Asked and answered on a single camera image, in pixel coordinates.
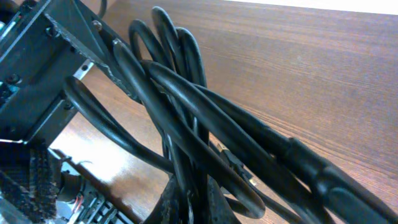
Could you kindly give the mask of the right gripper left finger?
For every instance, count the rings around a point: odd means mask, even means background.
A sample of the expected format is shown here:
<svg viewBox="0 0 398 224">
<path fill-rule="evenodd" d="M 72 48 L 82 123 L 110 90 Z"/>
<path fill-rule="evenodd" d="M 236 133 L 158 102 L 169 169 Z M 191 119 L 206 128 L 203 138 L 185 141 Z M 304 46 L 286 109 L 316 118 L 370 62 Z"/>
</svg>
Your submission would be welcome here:
<svg viewBox="0 0 398 224">
<path fill-rule="evenodd" d="M 193 223 L 193 194 L 182 192 L 176 176 L 171 176 L 151 212 L 151 223 Z"/>
</svg>

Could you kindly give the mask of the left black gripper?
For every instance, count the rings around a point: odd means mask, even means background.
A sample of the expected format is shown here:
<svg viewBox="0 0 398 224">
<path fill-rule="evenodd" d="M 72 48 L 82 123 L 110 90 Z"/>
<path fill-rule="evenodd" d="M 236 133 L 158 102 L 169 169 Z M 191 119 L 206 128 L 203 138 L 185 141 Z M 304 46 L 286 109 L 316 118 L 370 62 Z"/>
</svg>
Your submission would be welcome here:
<svg viewBox="0 0 398 224">
<path fill-rule="evenodd" d="M 120 40 L 82 1 L 1 1 L 1 148 L 49 146 L 76 115 L 64 83 L 96 65 L 140 99 L 113 54 Z"/>
</svg>

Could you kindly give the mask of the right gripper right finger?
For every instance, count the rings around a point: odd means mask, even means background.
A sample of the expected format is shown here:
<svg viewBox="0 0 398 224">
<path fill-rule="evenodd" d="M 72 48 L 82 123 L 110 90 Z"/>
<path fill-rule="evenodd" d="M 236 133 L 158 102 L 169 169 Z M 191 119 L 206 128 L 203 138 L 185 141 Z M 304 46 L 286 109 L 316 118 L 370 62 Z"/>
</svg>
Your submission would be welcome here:
<svg viewBox="0 0 398 224">
<path fill-rule="evenodd" d="M 198 222 L 200 224 L 241 224 L 221 193 L 216 180 L 205 174 L 198 178 Z"/>
</svg>

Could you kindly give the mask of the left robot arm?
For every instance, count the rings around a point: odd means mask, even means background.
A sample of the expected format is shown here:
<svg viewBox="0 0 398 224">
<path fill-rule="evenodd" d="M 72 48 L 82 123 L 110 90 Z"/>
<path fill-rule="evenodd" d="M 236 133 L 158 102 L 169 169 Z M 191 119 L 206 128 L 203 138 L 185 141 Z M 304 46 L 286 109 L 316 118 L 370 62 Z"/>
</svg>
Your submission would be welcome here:
<svg viewBox="0 0 398 224">
<path fill-rule="evenodd" d="M 130 154 L 147 154 L 78 75 L 91 62 L 137 100 L 112 56 L 106 8 L 106 1 L 98 12 L 81 1 L 1 2 L 1 210 L 10 222 L 55 218 L 57 197 L 72 181 L 48 148 L 76 112 Z"/>
</svg>

